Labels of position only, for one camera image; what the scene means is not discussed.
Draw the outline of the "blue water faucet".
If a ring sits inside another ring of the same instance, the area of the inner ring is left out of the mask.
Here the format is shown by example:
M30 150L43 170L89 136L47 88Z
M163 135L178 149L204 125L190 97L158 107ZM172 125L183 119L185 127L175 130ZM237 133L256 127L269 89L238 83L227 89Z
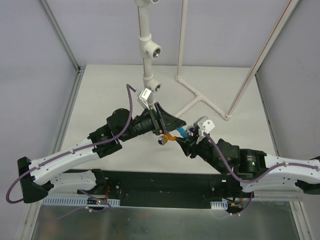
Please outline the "blue water faucet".
M186 129L183 127L178 127L176 130L183 138L187 139L194 135L195 128L193 126L188 126Z

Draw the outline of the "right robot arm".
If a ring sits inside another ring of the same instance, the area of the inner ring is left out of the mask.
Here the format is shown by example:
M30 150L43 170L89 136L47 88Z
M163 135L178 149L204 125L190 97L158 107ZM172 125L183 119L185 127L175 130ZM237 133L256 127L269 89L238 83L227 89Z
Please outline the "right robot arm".
M261 150L240 148L223 139L214 142L210 131L214 123L206 116L188 127L183 137L176 138L184 154L200 157L232 181L225 184L225 192L237 197L242 192L298 188L307 195L320 193L320 160L285 158Z

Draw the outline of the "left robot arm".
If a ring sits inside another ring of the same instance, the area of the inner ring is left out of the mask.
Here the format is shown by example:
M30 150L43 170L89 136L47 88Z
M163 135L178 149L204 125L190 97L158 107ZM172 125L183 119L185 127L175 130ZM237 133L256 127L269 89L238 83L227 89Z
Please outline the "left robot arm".
M170 133L186 122L166 112L157 102L154 108L145 109L140 115L132 116L131 109L119 108L106 119L106 124L91 132L88 137L64 151L50 156L31 160L24 156L17 160L22 202L35 203L48 196L59 187L79 186L81 190L90 190L99 195L105 191L106 183L96 170L83 176L67 177L68 170L80 164L99 160L122 149L125 142L146 133L156 136Z

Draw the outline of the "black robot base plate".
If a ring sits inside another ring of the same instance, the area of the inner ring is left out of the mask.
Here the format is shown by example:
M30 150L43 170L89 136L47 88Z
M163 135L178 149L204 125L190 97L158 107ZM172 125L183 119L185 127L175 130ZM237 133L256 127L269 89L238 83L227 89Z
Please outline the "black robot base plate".
M227 175L131 172L94 169L91 195L120 201L122 207L209 209L222 198L249 198Z

